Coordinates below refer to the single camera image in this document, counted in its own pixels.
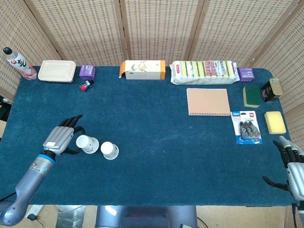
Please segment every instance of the green sponge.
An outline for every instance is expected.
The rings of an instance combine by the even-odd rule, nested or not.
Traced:
[[[244,106],[258,108],[261,105],[260,88],[247,85],[243,88]]]

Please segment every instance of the cable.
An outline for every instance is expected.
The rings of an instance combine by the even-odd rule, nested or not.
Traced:
[[[36,220],[42,225],[42,228],[44,228],[44,225],[38,220],[38,218],[36,218]]]
[[[206,224],[203,220],[201,220],[199,217],[197,217],[197,218],[198,218],[199,221],[201,221],[201,222],[205,225],[206,228],[209,228],[209,227],[207,226],[207,224]]]
[[[13,195],[15,195],[15,194],[16,194],[16,193],[14,192],[14,193],[12,193],[12,194],[10,194],[10,195],[8,195],[8,196],[6,196],[6,197],[0,199],[0,202],[6,200],[8,197],[11,197],[11,196],[13,196]]]
[[[73,211],[73,210],[76,210],[76,209],[78,209],[78,208],[81,208],[81,207],[83,207],[84,205],[81,205],[81,206],[79,206],[79,207],[77,207],[77,208],[74,208],[74,209],[72,209],[72,210],[67,210],[67,211],[61,211],[61,210],[59,210],[57,207],[55,208],[53,205],[50,205],[55,211],[57,211],[57,212],[60,212],[60,213],[68,213],[68,212],[71,212],[71,211]]]
[[[297,204],[296,203],[292,203],[291,206],[292,206],[292,209],[293,209],[294,228],[297,228],[296,227],[296,220],[295,220],[295,207],[297,207]]]

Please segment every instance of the robotic arm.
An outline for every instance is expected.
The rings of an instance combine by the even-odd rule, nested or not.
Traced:
[[[75,151],[68,148],[75,133],[81,131],[86,134],[82,127],[75,127],[81,117],[82,115],[78,115],[65,119],[49,134],[43,143],[43,152],[33,161],[15,188],[16,200],[0,202],[0,225],[14,226],[23,219],[30,199],[55,164],[56,156],[63,153],[77,154],[81,151],[79,148]]]
[[[272,187],[289,191],[291,195],[299,201],[296,206],[302,224],[304,224],[304,152],[296,144],[283,136],[280,136],[279,139],[281,142],[274,140],[274,144],[279,149],[283,164],[286,168],[288,177],[287,184],[273,182],[266,176],[263,176],[263,179]]]

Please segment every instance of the small purple box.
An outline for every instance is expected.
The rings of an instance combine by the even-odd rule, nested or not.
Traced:
[[[82,65],[80,68],[79,76],[83,80],[95,78],[95,66],[93,65]]]
[[[239,82],[251,82],[255,75],[253,74],[252,68],[238,68]]]

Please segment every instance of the plastic bottle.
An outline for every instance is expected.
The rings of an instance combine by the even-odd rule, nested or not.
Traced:
[[[3,52],[7,54],[6,59],[16,68],[26,80],[35,80],[37,78],[37,71],[29,66],[26,59],[18,52],[13,52],[9,47],[5,47]]]

